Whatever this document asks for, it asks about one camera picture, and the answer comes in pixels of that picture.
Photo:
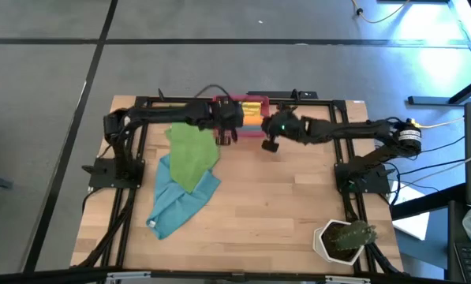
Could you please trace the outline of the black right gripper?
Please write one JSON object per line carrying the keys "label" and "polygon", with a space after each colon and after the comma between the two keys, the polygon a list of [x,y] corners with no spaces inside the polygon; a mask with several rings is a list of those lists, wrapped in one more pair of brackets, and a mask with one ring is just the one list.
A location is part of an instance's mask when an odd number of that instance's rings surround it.
{"label": "black right gripper", "polygon": [[275,113],[263,119],[261,129],[266,134],[266,138],[261,144],[262,149],[276,152],[279,143],[276,143],[275,139],[278,136],[298,143],[307,143],[305,121],[293,113],[296,109],[296,106],[277,106]]}

